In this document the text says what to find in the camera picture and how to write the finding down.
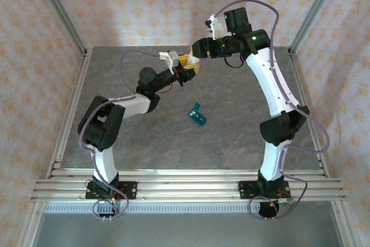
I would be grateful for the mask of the teal weekly pill organizer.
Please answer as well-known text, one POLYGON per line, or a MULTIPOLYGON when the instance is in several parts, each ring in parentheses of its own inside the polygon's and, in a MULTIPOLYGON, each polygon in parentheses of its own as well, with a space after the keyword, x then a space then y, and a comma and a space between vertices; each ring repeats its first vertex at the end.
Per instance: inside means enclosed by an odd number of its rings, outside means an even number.
POLYGON ((196 102, 193 108, 188 112, 188 116, 199 126, 203 126, 207 122, 207 118, 199 111, 201 105, 196 102))

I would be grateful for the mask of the patterned backdrop cloth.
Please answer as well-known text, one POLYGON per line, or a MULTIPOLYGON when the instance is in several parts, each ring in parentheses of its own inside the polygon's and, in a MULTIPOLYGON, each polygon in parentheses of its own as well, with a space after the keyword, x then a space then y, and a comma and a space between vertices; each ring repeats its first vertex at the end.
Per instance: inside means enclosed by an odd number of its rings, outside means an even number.
MULTIPOLYGON (((185 45, 235 0, 60 0, 85 47, 185 45)), ((289 46, 314 0, 261 0, 289 46)), ((327 129, 330 173, 345 180, 370 247, 370 0, 326 0, 298 48, 304 90, 327 129)), ((50 162, 81 55, 48 0, 0 0, 0 247, 15 247, 31 187, 50 162)))

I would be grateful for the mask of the grey metal panel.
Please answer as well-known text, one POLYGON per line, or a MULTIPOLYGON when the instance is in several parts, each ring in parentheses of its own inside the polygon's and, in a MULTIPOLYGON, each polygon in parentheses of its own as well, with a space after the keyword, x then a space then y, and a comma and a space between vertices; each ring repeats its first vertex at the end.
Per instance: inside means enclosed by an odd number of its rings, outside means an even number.
POLYGON ((273 221, 246 213, 127 214, 112 222, 88 214, 45 214, 34 247, 343 247, 343 243, 328 208, 301 205, 273 221))

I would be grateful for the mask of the small silver controller board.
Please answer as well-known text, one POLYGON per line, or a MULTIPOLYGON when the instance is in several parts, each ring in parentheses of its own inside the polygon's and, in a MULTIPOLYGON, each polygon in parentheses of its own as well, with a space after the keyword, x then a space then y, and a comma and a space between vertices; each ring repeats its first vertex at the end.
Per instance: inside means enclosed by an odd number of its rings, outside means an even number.
POLYGON ((292 198, 284 198, 279 199, 276 201, 278 213, 277 216, 283 216, 285 213, 287 213, 295 204, 294 200, 292 198))

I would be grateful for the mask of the aluminium side rail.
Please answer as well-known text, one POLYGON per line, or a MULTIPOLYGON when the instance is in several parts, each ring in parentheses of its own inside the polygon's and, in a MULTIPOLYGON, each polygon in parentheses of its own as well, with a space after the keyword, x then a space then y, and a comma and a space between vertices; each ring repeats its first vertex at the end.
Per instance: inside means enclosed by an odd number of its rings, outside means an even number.
MULTIPOLYGON (((301 70, 301 67, 298 61, 298 56, 295 53, 293 53, 290 49, 287 49, 287 51, 288 51, 288 56, 290 58, 290 63, 291 63, 291 66, 294 72, 294 76, 295 76, 295 80, 297 83, 299 96, 301 97, 302 104, 310 107, 310 111, 311 111, 310 115, 312 116, 313 115, 312 107, 311 107, 312 101, 310 100, 309 94, 305 91, 306 83, 304 81, 303 73, 302 73, 302 70, 301 70)), ((314 148, 316 150, 321 149, 323 146, 319 139, 320 130, 317 131, 315 123, 312 123, 310 120, 307 121, 307 125, 310 131, 310 136, 311 136, 314 148)), ((330 178, 330 173, 328 171, 328 167, 327 167, 327 164, 324 158, 324 153, 317 153, 316 157, 317 157, 322 174, 326 178, 330 178)))
POLYGON ((93 48, 87 49, 83 54, 80 67, 76 75, 76 80, 72 86, 72 92, 69 97, 69 102, 66 107, 64 118, 61 124, 61 129, 59 131, 57 141, 51 155, 49 166, 45 175, 45 178, 48 179, 51 177, 51 174, 54 169, 55 163, 60 163, 64 156, 64 151, 68 142, 69 134, 72 128, 73 118, 75 116, 76 108, 79 102, 79 97, 82 91, 83 83, 86 78, 88 66, 93 54, 93 48))

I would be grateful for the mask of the aluminium frame post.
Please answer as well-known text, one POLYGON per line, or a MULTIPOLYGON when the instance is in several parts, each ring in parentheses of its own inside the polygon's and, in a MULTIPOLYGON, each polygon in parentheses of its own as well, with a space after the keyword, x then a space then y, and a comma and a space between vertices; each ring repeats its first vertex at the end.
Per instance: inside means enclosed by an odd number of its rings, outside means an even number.
POLYGON ((292 56, 294 53, 297 52, 298 48, 302 44, 304 38, 306 37, 307 33, 309 32, 310 27, 314 23, 315 19, 318 17, 321 8, 324 6, 326 0, 314 0, 307 15, 304 18, 300 28, 296 36, 293 39, 292 44, 288 48, 288 53, 292 56))
POLYGON ((87 49, 84 47, 84 44, 77 33, 76 28, 74 27, 72 20, 70 19, 68 13, 66 12, 61 0, 49 0, 57 16, 60 18, 61 23, 65 27, 67 33, 69 34, 73 44, 77 48, 78 52, 85 56, 87 49))

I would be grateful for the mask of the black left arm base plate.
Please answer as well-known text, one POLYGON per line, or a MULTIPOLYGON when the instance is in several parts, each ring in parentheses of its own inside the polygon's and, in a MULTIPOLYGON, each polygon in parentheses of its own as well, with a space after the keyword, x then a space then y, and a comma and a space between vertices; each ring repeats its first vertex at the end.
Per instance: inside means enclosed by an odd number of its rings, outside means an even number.
MULTIPOLYGON (((137 194, 137 182, 119 181, 116 188, 120 190, 129 200, 135 200, 137 194)), ((103 200, 110 199, 113 201, 123 200, 124 197, 118 192, 108 188, 105 185, 98 186, 93 181, 86 184, 85 199, 87 200, 103 200)))

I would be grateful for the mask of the aluminium mounting rail beam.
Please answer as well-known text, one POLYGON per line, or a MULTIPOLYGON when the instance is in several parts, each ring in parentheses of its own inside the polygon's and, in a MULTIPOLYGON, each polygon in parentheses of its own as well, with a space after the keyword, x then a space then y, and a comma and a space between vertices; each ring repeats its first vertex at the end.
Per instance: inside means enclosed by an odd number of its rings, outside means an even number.
MULTIPOLYGON (((337 201, 346 199, 339 178, 328 178, 322 170, 293 170, 289 173, 293 199, 337 201)), ((54 169, 51 177, 36 181, 31 200, 75 202, 85 199, 85 182, 91 169, 54 169)), ((123 181, 137 182, 137 202, 240 202, 238 183, 257 179, 257 171, 242 169, 137 169, 121 170, 123 181)))

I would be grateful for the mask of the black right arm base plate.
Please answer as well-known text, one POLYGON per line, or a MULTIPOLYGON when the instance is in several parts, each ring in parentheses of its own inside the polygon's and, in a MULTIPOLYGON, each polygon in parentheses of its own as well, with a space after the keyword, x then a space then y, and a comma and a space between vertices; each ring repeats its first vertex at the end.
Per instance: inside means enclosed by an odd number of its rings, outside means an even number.
POLYGON ((263 182, 262 180, 240 181, 238 190, 241 199, 252 199, 253 197, 291 198, 289 185, 285 180, 274 180, 272 182, 263 182))

